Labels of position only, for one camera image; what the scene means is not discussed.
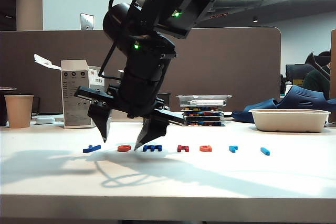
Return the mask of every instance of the office chair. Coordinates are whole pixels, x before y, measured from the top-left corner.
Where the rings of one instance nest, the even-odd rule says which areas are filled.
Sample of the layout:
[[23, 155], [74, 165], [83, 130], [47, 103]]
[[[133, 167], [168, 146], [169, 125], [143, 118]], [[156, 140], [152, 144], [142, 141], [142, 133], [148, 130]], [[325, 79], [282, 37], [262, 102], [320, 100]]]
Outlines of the office chair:
[[312, 70], [314, 70], [314, 67], [308, 64], [286, 65], [286, 79], [293, 85], [298, 85], [301, 87], [304, 77]]

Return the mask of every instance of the stack of containers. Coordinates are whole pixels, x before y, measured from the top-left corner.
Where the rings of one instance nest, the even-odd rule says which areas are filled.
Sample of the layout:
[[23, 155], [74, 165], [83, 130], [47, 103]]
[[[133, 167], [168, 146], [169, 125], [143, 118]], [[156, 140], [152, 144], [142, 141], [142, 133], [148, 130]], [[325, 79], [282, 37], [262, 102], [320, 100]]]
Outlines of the stack of containers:
[[223, 107], [231, 95], [178, 95], [185, 125], [224, 126]]

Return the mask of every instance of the black cable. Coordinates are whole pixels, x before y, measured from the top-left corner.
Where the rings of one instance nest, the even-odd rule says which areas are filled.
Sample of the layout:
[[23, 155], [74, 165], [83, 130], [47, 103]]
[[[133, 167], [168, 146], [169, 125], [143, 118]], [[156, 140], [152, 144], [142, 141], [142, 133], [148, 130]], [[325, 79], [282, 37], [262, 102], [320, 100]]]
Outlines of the black cable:
[[[112, 14], [111, 9], [112, 9], [113, 1], [114, 1], [114, 0], [110, 0], [110, 1], [109, 1], [109, 11], [108, 11], [109, 15]], [[103, 71], [104, 71], [104, 69], [105, 69], [107, 63], [109, 62], [109, 60], [110, 60], [110, 58], [111, 58], [111, 56], [112, 56], [112, 54], [113, 54], [113, 52], [114, 52], [114, 50], [115, 50], [115, 48], [116, 48], [116, 46], [117, 46], [117, 43], [118, 43], [118, 41], [119, 41], [119, 39], [120, 39], [120, 37], [121, 37], [121, 34], [122, 34], [122, 32], [123, 32], [123, 30], [124, 30], [124, 28], [125, 28], [125, 25], [126, 25], [126, 23], [128, 22], [128, 19], [129, 19], [129, 16], [130, 16], [130, 14], [129, 14], [129, 13], [130, 13], [130, 9], [131, 9], [131, 7], [132, 7], [133, 5], [135, 5], [135, 2], [136, 2], [136, 1], [137, 1], [137, 0], [132, 0], [132, 3], [131, 3], [131, 5], [130, 5], [130, 8], [129, 8], [129, 10], [127, 11], [126, 17], [125, 17], [125, 19], [124, 19], [124, 20], [121, 22], [121, 24], [120, 24], [119, 31], [118, 31], [118, 34], [119, 34], [119, 35], [118, 35], [117, 38], [115, 38], [115, 40], [114, 40], [114, 42], [113, 42], [113, 44], [112, 44], [112, 46], [111, 46], [111, 48], [110, 48], [108, 54], [107, 54], [106, 57], [105, 57], [105, 60], [104, 60], [103, 64], [101, 65], [100, 71], [99, 71], [99, 73], [98, 73], [98, 76], [100, 76], [100, 77], [103, 77], [103, 78], [105, 78], [105, 79], [121, 80], [121, 78], [114, 77], [114, 76], [105, 76], [105, 75], [103, 75], [102, 73], [103, 73]]]

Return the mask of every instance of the wall outlet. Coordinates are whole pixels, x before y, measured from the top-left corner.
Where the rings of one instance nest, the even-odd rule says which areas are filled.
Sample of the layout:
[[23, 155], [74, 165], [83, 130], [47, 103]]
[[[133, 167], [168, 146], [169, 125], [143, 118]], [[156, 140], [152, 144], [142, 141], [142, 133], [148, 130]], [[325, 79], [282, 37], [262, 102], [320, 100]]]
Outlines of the wall outlet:
[[80, 14], [80, 29], [81, 30], [93, 30], [94, 16], [90, 14]]

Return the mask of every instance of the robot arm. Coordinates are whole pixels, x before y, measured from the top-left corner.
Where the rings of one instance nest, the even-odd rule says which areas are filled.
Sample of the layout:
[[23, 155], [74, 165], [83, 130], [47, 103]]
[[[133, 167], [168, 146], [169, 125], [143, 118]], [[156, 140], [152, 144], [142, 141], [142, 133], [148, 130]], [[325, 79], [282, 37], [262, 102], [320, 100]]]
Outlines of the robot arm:
[[88, 115], [104, 142], [113, 109], [126, 112], [129, 118], [146, 118], [135, 149], [164, 136], [169, 121], [184, 123], [182, 115], [165, 109], [163, 100], [156, 97], [170, 61], [176, 57], [174, 44], [160, 33], [186, 38], [214, 1], [145, 0], [142, 7], [135, 0], [131, 5], [115, 6], [112, 6], [113, 0], [110, 1], [103, 29], [114, 43], [99, 74], [105, 77], [102, 72], [117, 47], [127, 57], [123, 77], [119, 85], [109, 85], [106, 93], [86, 87], [79, 87], [75, 93], [77, 97], [91, 100]]

